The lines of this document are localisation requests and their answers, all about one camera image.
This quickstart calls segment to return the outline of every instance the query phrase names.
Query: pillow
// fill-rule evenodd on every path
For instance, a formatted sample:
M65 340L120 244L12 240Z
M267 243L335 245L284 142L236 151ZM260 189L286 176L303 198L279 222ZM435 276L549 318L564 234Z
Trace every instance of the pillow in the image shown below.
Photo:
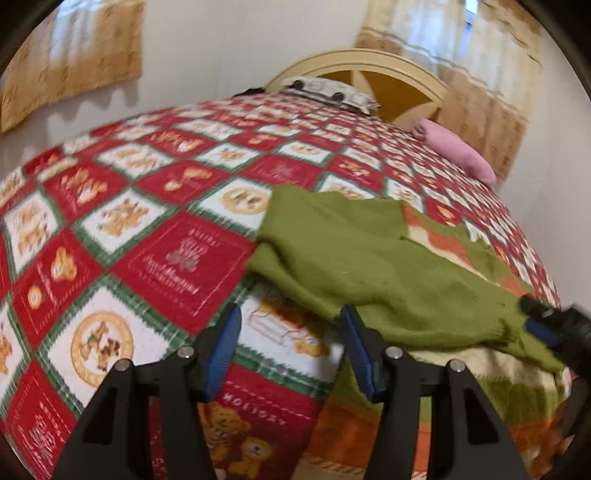
M345 110L371 115L371 109L379 107L375 99L357 88L336 80L319 77L290 77L283 80L284 92L312 98Z
M496 176L492 167L470 145L447 128L420 118L413 128L413 136L431 150L463 169L471 177L493 188Z

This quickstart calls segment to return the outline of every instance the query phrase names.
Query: pink pillow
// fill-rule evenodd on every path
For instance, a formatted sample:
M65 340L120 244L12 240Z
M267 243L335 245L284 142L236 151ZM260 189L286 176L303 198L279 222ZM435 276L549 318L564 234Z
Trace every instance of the pink pillow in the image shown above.
M496 176L492 167L482 155L447 128L426 118L420 118L413 128L413 136L462 168L471 177L490 188L495 186Z

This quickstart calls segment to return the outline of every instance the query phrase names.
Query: metal screw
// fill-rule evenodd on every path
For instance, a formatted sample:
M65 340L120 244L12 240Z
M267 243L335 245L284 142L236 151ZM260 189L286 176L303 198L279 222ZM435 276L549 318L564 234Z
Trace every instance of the metal screw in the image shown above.
M115 370L118 372L125 372L129 367L131 367L131 360L128 358L122 358L115 364Z
M466 364L461 360L455 358L451 362L449 362L449 368L451 368L454 372L460 373L466 369Z
M402 358L403 355L404 352L399 346L389 346L386 348L386 356L388 358L394 358L395 360L398 360L399 358Z
M180 358L191 358L195 353L195 349L190 345L184 345L177 350L177 355Z

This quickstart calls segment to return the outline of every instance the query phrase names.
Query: window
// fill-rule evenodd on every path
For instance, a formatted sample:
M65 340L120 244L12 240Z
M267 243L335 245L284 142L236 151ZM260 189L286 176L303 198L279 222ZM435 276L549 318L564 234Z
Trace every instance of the window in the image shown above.
M466 28L464 29L464 36L462 37L462 45L460 46L460 55L464 55L470 43L470 37L472 36L472 27L476 14L478 13L478 0L465 0L466 7Z

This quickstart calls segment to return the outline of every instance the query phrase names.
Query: patterned pillowcase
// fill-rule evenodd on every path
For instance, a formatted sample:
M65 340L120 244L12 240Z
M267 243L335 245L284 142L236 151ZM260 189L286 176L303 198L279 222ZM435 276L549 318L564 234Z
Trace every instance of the patterned pillowcase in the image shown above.
M319 77L290 77L283 80L282 84L285 86L283 92L312 98L356 113L371 115L371 110L379 107L379 103L367 93L336 80Z

